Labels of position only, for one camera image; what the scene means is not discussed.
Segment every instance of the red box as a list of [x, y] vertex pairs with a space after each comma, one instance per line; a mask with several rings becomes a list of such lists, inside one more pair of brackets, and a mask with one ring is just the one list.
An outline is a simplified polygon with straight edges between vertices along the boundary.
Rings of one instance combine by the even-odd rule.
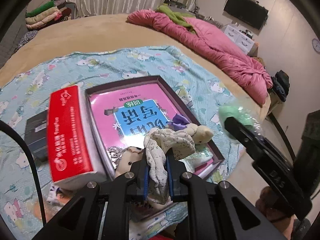
[[47, 143], [53, 182], [75, 190], [106, 178], [90, 129], [85, 97], [74, 85], [50, 96]]

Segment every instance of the bed sheet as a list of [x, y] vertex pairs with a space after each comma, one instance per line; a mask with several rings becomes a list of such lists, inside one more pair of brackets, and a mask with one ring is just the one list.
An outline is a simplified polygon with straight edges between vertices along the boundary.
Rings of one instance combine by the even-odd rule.
[[[174, 46], [119, 49], [57, 57], [17, 75], [0, 90], [0, 118], [24, 136], [26, 120], [48, 107], [50, 93], [78, 84], [83, 90], [134, 77], [160, 75], [185, 101], [201, 124], [214, 131], [213, 141], [225, 157], [209, 178], [218, 182], [239, 160], [239, 145], [224, 135], [217, 109], [233, 99], [232, 93], [212, 73]], [[35, 186], [25, 154], [8, 136], [0, 136], [0, 214], [18, 240], [31, 239], [42, 227], [33, 214]], [[51, 182], [47, 163], [36, 161], [44, 197]], [[187, 215], [178, 203], [149, 219], [130, 220], [130, 239], [148, 239]]]

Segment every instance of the wall-mounted tv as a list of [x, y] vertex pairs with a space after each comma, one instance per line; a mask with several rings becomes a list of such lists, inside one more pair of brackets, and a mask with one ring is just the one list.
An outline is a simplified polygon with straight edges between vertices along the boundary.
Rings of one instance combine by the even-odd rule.
[[268, 10], [254, 0], [228, 0], [223, 10], [258, 30], [268, 18]]

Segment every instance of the stuffed animal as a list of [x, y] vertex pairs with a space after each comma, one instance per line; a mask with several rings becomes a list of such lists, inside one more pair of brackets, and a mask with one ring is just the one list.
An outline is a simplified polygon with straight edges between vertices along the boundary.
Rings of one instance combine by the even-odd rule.
[[205, 125], [197, 126], [194, 123], [189, 123], [187, 124], [187, 128], [183, 130], [192, 137], [195, 144], [206, 144], [213, 136], [213, 131]]
[[137, 147], [128, 147], [127, 149], [124, 149], [121, 159], [118, 160], [115, 177], [130, 171], [132, 163], [142, 159], [142, 153], [142, 149]]

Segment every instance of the logo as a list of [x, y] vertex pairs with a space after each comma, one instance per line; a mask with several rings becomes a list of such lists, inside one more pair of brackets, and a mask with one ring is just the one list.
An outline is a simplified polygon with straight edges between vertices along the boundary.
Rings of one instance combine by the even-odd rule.
[[61, 93], [61, 102], [62, 102], [62, 106], [65, 106], [68, 99], [71, 98], [71, 95], [68, 93], [68, 90], [65, 90]]
[[54, 163], [56, 164], [56, 169], [58, 171], [64, 171], [67, 167], [67, 161], [65, 159], [54, 159]]
[[130, 107], [133, 107], [133, 106], [141, 105], [142, 103], [143, 103], [143, 101], [141, 99], [136, 99], [136, 100], [132, 100], [132, 101], [129, 101], [129, 102], [125, 102], [123, 106], [125, 108], [130, 108]]

